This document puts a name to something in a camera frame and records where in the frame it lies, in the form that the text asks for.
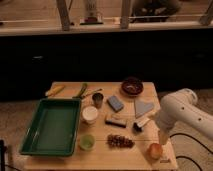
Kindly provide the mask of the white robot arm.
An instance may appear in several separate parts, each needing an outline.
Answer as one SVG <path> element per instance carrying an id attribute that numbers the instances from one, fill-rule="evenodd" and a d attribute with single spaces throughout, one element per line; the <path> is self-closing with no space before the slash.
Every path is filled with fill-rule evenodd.
<path id="1" fill-rule="evenodd" d="M 191 89 L 181 89 L 165 95 L 160 100 L 160 109 L 155 115 L 159 128 L 159 143 L 165 145 L 169 132 L 177 121 L 193 127 L 210 140 L 213 140 L 213 116 L 196 107 L 198 97 Z"/>

